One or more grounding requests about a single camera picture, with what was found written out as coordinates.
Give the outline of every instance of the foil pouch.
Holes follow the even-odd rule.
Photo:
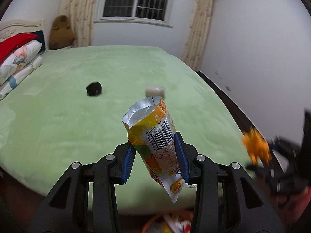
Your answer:
[[[122,122],[151,177],[176,202],[182,187],[188,185],[179,173],[174,147],[176,130],[162,98],[152,96],[135,103]]]

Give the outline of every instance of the metal screw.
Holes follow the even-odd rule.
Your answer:
[[[271,173],[271,177],[274,178],[275,175],[274,175],[274,170],[273,169],[270,169],[270,173]]]
[[[71,168],[72,169],[77,169],[77,168],[79,168],[79,166],[80,166],[79,162],[74,162],[74,163],[71,164]]]
[[[234,169],[240,169],[240,165],[238,164],[238,163],[232,163],[232,167],[234,168]]]
[[[114,156],[113,154],[109,154],[106,156],[106,159],[111,161],[111,160],[114,160],[116,158],[116,156]]]
[[[198,161],[204,161],[205,157],[203,155],[197,155],[197,160]]]

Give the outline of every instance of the barcode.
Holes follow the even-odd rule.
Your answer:
[[[157,133],[148,137],[148,140],[155,151],[159,151],[167,147],[173,139],[173,133],[166,120],[163,122],[162,127],[158,129]]]

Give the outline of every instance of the window frame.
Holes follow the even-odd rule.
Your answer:
[[[170,25],[170,20],[174,0],[167,0],[164,21],[137,17],[103,17],[106,0],[97,1],[96,17],[94,23],[146,23],[169,28],[173,27]]]

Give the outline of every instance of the red pillow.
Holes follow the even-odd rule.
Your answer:
[[[21,33],[4,40],[0,43],[0,63],[2,63],[11,52],[37,37],[38,36],[33,33]]]

